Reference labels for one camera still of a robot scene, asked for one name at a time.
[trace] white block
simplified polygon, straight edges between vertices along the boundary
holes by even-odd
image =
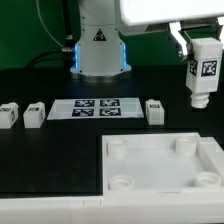
[[[150,125],[164,125],[165,111],[160,101],[146,101],[146,116]]]
[[[0,129],[9,129],[18,119],[18,105],[16,103],[2,104],[0,107]]]
[[[45,116],[43,103],[30,104],[23,114],[25,128],[40,128]]]

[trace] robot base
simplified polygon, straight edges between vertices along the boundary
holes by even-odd
[[[113,82],[118,82],[124,79],[128,79],[131,76],[131,72],[130,71],[125,71],[119,74],[115,74],[113,76],[109,75],[109,76],[88,76],[88,75],[84,75],[84,74],[75,74],[75,73],[71,73],[71,77],[74,80],[79,80],[82,82],[88,82],[88,83],[113,83]]]

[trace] white plastic part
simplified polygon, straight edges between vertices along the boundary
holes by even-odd
[[[110,190],[128,190],[134,186],[134,180],[130,176],[118,175],[110,179]]]
[[[191,106],[198,109],[207,107],[210,93],[193,93],[191,95]]]
[[[199,173],[195,179],[195,187],[219,188],[221,185],[221,177],[212,172]]]
[[[9,129],[18,119],[18,108],[16,103],[2,104],[0,107],[0,129]]]
[[[124,138],[113,138],[107,143],[108,156],[111,159],[123,160],[128,156],[128,142]]]
[[[176,140],[177,155],[185,158],[192,158],[196,155],[197,139],[195,137],[179,137]]]
[[[146,101],[145,111],[149,125],[164,125],[165,111],[160,101]]]
[[[23,114],[25,128],[40,128],[45,116],[44,103],[30,104]]]
[[[214,38],[193,39],[194,59],[188,63],[186,86],[195,108],[205,108],[209,93],[218,89],[223,44]]]

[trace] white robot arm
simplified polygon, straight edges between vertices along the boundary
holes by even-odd
[[[193,92],[192,106],[205,108],[210,92],[217,91],[224,48],[224,29],[220,41],[193,39],[187,44],[180,31],[218,23],[224,25],[220,0],[79,0],[81,39],[75,46],[73,78],[107,82],[131,67],[126,47],[119,37],[166,31],[179,46],[179,56],[189,60],[186,85]]]

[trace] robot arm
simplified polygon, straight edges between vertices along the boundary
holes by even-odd
[[[216,92],[218,88],[224,49],[223,3],[220,0],[115,0],[115,6],[119,29],[125,35],[166,31],[168,28],[168,35],[179,47],[179,56],[189,59],[186,86],[192,91],[191,105],[205,108],[210,92]],[[220,41],[191,39],[188,45],[181,36],[181,30],[214,23],[219,23],[222,28]]]

